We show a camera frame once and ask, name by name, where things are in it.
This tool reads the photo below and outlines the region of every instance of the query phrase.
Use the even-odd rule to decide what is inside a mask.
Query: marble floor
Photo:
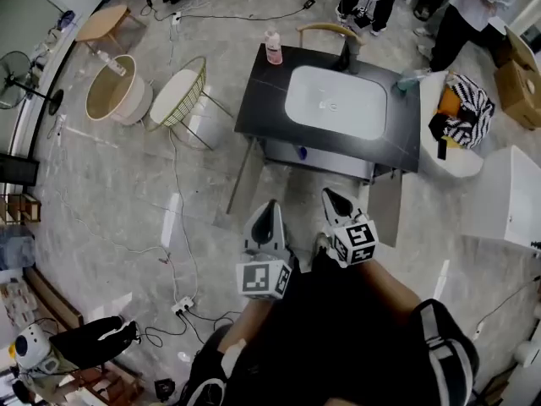
[[[316,0],[310,10],[269,22],[185,18],[172,27],[169,19],[159,22],[152,16],[139,16],[145,0],[123,1],[147,27],[137,30],[126,22],[118,37],[130,46],[139,74],[152,81],[155,94],[189,59],[204,55],[213,94],[233,115],[240,107],[266,27],[274,25],[283,44],[297,45],[295,27],[334,20],[338,2]],[[153,1],[158,19],[187,4],[171,8],[161,0]],[[194,5],[205,1],[197,0]],[[215,0],[189,14],[276,16],[297,10],[304,1]],[[387,31],[377,38],[367,34],[368,43],[359,58],[396,72],[425,66],[415,50],[418,38],[412,28],[417,26],[411,9],[398,0]],[[305,46],[339,53],[342,39],[309,32]],[[125,316],[135,318],[141,326],[181,332],[183,326],[171,312],[172,269],[159,261],[162,252],[137,254],[105,239],[135,251],[165,245],[175,265],[178,294],[184,296],[196,292],[196,271],[185,234],[199,268],[195,297],[199,314],[216,317],[227,310],[242,309],[234,276],[242,224],[235,215],[226,214],[226,207],[245,140],[232,132],[231,119],[217,116],[216,125],[223,130],[215,150],[194,150],[176,141],[182,203],[172,174],[174,150],[165,129],[149,133],[140,124],[124,127],[110,119],[92,122],[85,116],[86,92],[100,66],[101,61],[86,47],[76,46],[58,81],[58,87],[66,90],[61,110],[66,117],[54,128],[51,117],[44,118],[41,125],[35,150],[41,165],[32,191],[43,203],[43,221],[32,228],[38,267],[84,315],[95,314],[96,308],[108,308],[115,299],[128,295]],[[472,77],[499,102],[495,67],[485,50],[466,45],[453,69]],[[540,134],[522,129],[498,107],[479,152],[486,156],[515,144],[541,165]],[[292,246],[306,258],[325,220],[320,190],[326,185],[360,194],[364,203],[369,196],[369,189],[360,189],[350,178],[267,164],[251,204],[254,208],[271,197],[278,199]],[[441,267],[449,260],[441,300],[471,336],[479,319],[539,274],[541,266],[531,253],[459,234],[460,200],[469,185],[436,182],[421,173],[405,175],[396,248],[381,251],[379,259],[424,299],[433,296]],[[535,287],[526,288],[487,320],[476,342],[481,357],[478,387],[511,363],[513,349],[533,329],[536,301]],[[194,323],[202,338],[211,334],[211,323]],[[178,337],[161,337],[163,348],[144,341],[120,358],[143,375],[149,390],[153,390],[155,379],[184,381],[189,375],[187,361],[200,347],[191,330]]]

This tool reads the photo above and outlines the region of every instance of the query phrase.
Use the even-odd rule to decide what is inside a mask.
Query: standing fan
[[[32,89],[30,59],[23,52],[11,51],[0,58],[0,108],[8,110],[17,107],[28,92],[49,101],[51,115],[58,111],[64,98],[63,90],[49,97]]]

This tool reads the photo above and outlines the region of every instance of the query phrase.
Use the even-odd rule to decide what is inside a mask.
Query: pink bottle
[[[274,27],[270,27],[265,32],[265,47],[267,50],[267,60],[272,64],[281,64],[281,45],[280,35]]]

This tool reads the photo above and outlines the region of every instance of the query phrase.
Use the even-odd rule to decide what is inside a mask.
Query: white robot
[[[56,374],[59,366],[51,343],[37,323],[25,328],[15,339],[15,360],[22,370],[33,370],[43,376]]]
[[[341,267],[374,257],[378,234],[356,199],[340,191],[322,192],[325,217],[331,225],[328,255]],[[243,230],[243,262],[237,264],[238,293],[253,299],[281,299],[292,273],[293,252],[287,247],[280,205],[260,206]]]

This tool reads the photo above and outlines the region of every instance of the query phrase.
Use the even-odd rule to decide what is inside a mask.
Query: soap bottle
[[[270,27],[265,32],[265,47],[267,50],[267,60],[272,64],[281,64],[281,45],[280,35],[274,27]]]
[[[119,62],[117,62],[114,58],[110,58],[109,54],[103,51],[98,51],[98,57],[103,60],[107,66],[113,71],[115,74],[120,75],[123,77],[126,74],[126,68],[121,65]]]

